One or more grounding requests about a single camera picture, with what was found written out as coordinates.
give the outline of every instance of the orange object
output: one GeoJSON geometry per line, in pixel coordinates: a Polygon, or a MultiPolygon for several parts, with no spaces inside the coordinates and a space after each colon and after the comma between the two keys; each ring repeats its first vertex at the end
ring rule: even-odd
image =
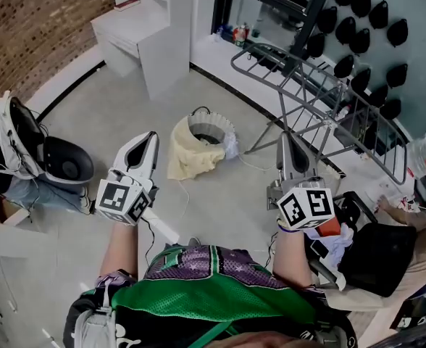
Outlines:
{"type": "Polygon", "coordinates": [[[338,222],[337,217],[333,217],[326,223],[317,227],[316,231],[318,231],[321,237],[337,236],[341,234],[341,225],[338,222]]]}

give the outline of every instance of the white baseboard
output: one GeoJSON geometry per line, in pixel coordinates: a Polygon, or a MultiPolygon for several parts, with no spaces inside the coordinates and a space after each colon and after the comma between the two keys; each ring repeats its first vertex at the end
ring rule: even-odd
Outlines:
{"type": "Polygon", "coordinates": [[[40,114],[77,79],[104,60],[97,45],[81,54],[53,78],[42,85],[26,102],[26,106],[40,114]]]}

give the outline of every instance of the black bag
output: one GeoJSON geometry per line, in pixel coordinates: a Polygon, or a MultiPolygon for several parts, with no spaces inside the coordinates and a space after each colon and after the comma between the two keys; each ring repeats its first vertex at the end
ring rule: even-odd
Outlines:
{"type": "Polygon", "coordinates": [[[345,251],[338,270],[348,285],[389,297],[411,262],[416,238],[414,227],[366,224],[345,251]]]}

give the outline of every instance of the tiled wall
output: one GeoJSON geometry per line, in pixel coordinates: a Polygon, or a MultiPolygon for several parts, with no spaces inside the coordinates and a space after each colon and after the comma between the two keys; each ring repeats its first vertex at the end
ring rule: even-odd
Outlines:
{"type": "Polygon", "coordinates": [[[26,102],[96,44],[90,21],[114,0],[0,0],[0,94],[26,102]]]}

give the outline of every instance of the hand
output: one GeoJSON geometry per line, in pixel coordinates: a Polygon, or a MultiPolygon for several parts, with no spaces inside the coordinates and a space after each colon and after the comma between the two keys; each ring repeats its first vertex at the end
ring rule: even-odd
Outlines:
{"type": "Polygon", "coordinates": [[[388,202],[387,197],[385,197],[385,195],[382,195],[381,197],[379,197],[377,205],[380,209],[386,212],[390,207],[390,202],[388,202]]]}

